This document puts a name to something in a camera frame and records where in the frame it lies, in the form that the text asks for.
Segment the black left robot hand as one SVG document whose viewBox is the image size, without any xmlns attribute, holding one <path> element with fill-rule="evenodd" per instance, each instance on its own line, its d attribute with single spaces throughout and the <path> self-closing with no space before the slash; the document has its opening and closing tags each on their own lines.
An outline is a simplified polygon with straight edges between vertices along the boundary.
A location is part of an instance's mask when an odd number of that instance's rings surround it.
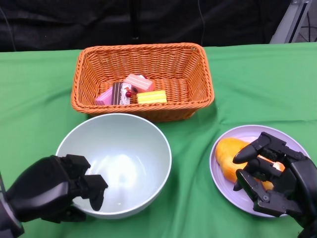
<svg viewBox="0 0 317 238">
<path fill-rule="evenodd" d="M 83 156 L 45 157 L 28 167 L 9 189 L 0 185 L 0 236 L 24 234 L 23 222 L 83 222 L 86 214 L 73 206 L 76 197 L 88 199 L 99 211 L 108 187 L 101 175 L 86 175 L 90 168 Z"/>
</svg>

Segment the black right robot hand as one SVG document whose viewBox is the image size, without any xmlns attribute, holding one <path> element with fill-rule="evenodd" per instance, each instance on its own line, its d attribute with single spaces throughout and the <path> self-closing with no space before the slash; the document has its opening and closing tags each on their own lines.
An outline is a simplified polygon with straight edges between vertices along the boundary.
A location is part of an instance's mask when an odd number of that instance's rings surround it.
<svg viewBox="0 0 317 238">
<path fill-rule="evenodd" d="M 247 193 L 254 211 L 275 217 L 287 214 L 303 228 L 300 238 L 317 236 L 317 168 L 309 157 L 262 132 L 233 163 L 246 163 L 236 171 L 234 190 Z"/>
</svg>

